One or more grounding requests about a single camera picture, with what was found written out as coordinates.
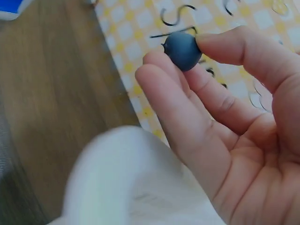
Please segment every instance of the wooden floor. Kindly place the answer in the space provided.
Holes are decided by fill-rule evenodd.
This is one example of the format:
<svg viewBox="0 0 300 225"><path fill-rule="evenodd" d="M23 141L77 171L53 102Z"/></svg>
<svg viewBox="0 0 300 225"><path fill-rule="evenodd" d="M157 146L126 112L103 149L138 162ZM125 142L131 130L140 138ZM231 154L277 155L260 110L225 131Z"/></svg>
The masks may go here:
<svg viewBox="0 0 300 225"><path fill-rule="evenodd" d="M44 225L97 134L138 125L93 10L35 0L0 24L0 224Z"/></svg>

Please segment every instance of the palm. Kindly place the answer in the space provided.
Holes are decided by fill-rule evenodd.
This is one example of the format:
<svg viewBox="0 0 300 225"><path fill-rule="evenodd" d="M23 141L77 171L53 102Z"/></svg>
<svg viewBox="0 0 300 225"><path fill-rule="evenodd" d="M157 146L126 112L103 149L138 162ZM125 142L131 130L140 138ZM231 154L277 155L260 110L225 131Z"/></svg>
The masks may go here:
<svg viewBox="0 0 300 225"><path fill-rule="evenodd" d="M276 124L255 121L230 150L232 168L212 202L230 224L295 224L300 166L280 146Z"/></svg>
<svg viewBox="0 0 300 225"><path fill-rule="evenodd" d="M300 223L298 56L245 28L198 45L219 62L243 64L263 82L273 94L274 116L233 97L199 65L183 74L165 54L151 52L136 78L171 148L225 222Z"/></svg>

